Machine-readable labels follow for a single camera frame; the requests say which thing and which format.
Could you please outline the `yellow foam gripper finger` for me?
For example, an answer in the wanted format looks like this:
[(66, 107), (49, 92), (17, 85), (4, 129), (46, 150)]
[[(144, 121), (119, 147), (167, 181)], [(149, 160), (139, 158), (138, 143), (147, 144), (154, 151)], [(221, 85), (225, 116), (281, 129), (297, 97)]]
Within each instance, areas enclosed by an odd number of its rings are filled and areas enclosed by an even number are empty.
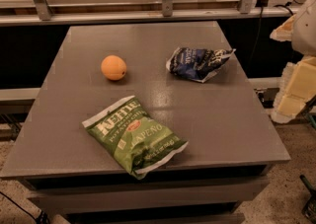
[(295, 16), (289, 17), (283, 24), (274, 29), (270, 38), (276, 41), (291, 41)]
[(304, 56), (296, 64), (288, 62), (282, 71), (271, 119), (288, 123), (316, 96), (316, 57)]

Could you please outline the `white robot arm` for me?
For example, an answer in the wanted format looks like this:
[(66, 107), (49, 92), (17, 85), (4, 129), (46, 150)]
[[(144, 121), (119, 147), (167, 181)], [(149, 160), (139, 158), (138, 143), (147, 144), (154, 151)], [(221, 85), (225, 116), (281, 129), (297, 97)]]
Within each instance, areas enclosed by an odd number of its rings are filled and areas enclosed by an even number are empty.
[(316, 0), (306, 0), (296, 14), (272, 31), (270, 38), (290, 41), (292, 49), (303, 55), (283, 69), (271, 113), (274, 122), (288, 123), (316, 96)]

